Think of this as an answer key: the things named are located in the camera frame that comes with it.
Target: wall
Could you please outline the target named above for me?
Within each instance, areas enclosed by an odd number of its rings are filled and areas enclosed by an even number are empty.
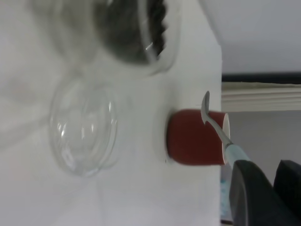
[[[224,73],[301,71],[301,1],[199,1],[222,45]]]
[[[280,160],[301,164],[301,111],[230,113],[231,139],[273,182]]]

